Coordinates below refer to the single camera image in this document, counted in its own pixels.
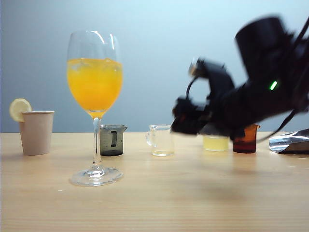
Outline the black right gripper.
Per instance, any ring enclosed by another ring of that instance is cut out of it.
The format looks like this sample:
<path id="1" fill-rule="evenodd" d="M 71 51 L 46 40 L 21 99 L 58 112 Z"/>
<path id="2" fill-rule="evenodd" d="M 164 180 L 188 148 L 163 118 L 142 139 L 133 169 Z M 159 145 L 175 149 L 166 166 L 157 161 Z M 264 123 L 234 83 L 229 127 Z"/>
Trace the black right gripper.
<path id="1" fill-rule="evenodd" d="M 244 102 L 243 86 L 234 88 L 233 84 L 210 85 L 210 94 L 207 97 L 209 104 L 192 102 L 186 97 L 178 97 L 172 109 L 176 118 L 171 125 L 171 131 L 188 135 L 207 134 L 228 136 L 232 140 L 244 137 L 247 106 Z M 205 120 L 201 123 L 184 116 L 200 116 Z"/>

